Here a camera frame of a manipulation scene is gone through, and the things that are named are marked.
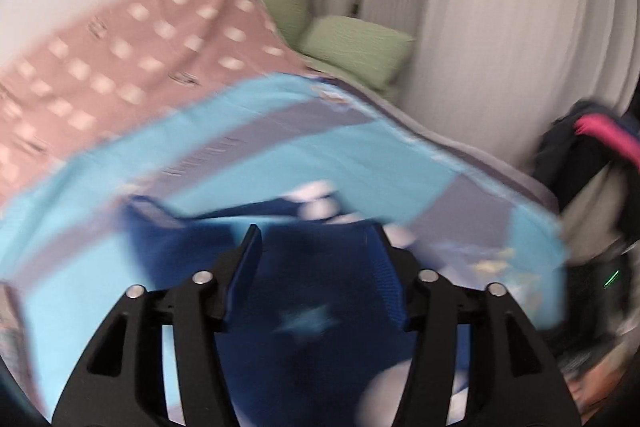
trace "silver screw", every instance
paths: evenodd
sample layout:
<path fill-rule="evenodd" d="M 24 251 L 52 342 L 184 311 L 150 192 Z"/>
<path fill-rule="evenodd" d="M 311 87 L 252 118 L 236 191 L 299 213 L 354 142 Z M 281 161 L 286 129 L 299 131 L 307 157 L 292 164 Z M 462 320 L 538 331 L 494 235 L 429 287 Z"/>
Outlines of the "silver screw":
<path fill-rule="evenodd" d="M 144 295 L 146 289 L 144 286 L 140 284 L 134 284 L 133 286 L 129 286 L 127 288 L 126 295 L 129 299 L 137 299 L 138 297 Z"/>
<path fill-rule="evenodd" d="M 418 273 L 418 279 L 422 282 L 436 282 L 438 280 L 438 274 L 433 270 L 420 270 L 420 273 Z"/>
<path fill-rule="evenodd" d="M 507 295 L 507 288 L 505 288 L 499 282 L 494 282 L 489 285 L 489 293 L 496 297 L 504 297 L 505 295 Z"/>
<path fill-rule="evenodd" d="M 211 279 L 213 279 L 213 274 L 211 272 L 203 270 L 201 272 L 195 273 L 192 279 L 193 279 L 193 282 L 196 284 L 206 284 Z"/>

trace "green light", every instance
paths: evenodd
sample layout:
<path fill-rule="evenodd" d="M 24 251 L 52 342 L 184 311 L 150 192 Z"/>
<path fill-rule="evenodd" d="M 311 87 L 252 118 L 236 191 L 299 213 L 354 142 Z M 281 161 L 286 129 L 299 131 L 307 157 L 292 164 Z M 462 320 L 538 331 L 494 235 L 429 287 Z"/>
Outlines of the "green light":
<path fill-rule="evenodd" d="M 608 288 L 611 286 L 611 283 L 618 278 L 618 275 L 620 275 L 620 270 L 616 270 L 616 272 L 611 276 L 611 279 L 604 283 L 604 287 Z"/>

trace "pink garment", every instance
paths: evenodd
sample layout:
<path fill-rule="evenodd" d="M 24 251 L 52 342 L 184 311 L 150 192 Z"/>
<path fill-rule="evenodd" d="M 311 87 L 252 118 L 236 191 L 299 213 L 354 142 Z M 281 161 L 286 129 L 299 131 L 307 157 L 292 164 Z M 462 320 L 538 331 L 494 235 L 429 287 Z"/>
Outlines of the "pink garment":
<path fill-rule="evenodd" d="M 603 114 L 587 114 L 574 124 L 575 134 L 594 137 L 632 162 L 640 171 L 640 142 Z"/>
<path fill-rule="evenodd" d="M 260 0 L 122 0 L 0 73 L 0 204 L 60 162 L 246 78 L 310 74 Z"/>

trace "dark blue garment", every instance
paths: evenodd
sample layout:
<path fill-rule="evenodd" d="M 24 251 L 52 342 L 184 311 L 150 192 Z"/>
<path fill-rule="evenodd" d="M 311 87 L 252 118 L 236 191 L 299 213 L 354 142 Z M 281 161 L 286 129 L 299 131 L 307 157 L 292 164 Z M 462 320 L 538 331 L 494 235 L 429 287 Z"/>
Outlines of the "dark blue garment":
<path fill-rule="evenodd" d="M 177 218 L 141 201 L 126 206 L 124 223 L 156 288 L 237 246 L 228 222 Z M 246 302 L 230 332 L 216 336 L 231 397 L 255 425 L 353 427 L 371 380 L 412 357 L 415 335 L 391 320 L 376 287 L 372 233 L 370 221 L 295 220 L 262 230 Z"/>

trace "light blue star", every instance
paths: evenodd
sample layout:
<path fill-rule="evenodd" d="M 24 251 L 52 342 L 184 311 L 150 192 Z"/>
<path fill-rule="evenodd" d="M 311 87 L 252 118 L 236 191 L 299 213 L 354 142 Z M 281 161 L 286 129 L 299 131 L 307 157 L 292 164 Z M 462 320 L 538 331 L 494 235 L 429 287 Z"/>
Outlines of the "light blue star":
<path fill-rule="evenodd" d="M 329 306 L 296 312 L 281 312 L 282 324 L 276 333 L 292 333 L 299 342 L 317 340 L 326 330 L 338 324 L 329 314 Z"/>

